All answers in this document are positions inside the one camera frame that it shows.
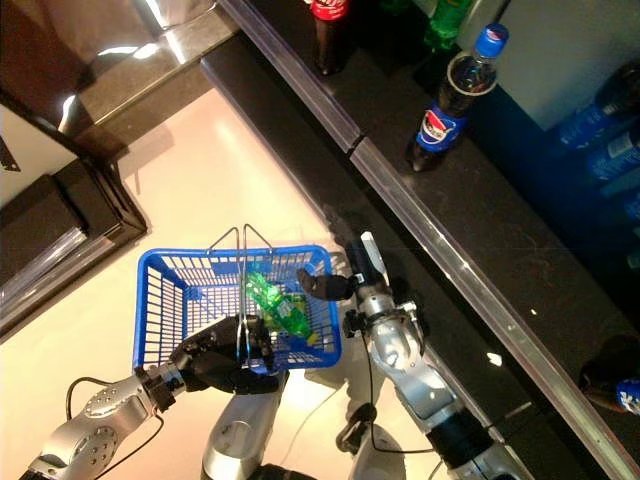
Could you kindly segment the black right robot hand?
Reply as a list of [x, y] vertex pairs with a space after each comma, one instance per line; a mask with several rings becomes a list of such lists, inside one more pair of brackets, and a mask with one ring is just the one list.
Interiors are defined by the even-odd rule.
[[353, 295], [358, 298], [372, 294], [390, 294], [391, 288], [386, 277], [386, 266], [374, 240], [357, 239], [347, 243], [345, 253], [352, 268], [349, 277], [335, 274], [314, 276], [306, 269], [296, 272], [302, 289], [314, 298], [325, 301], [348, 300]]

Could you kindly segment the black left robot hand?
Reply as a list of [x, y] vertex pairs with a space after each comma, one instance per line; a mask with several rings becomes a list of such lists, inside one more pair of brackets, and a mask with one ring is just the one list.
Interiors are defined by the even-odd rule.
[[169, 357], [188, 392], [209, 387], [238, 395], [277, 391], [279, 378], [245, 368], [248, 359], [260, 359], [273, 367], [270, 332], [255, 315], [245, 320], [228, 316], [210, 324], [183, 340]]

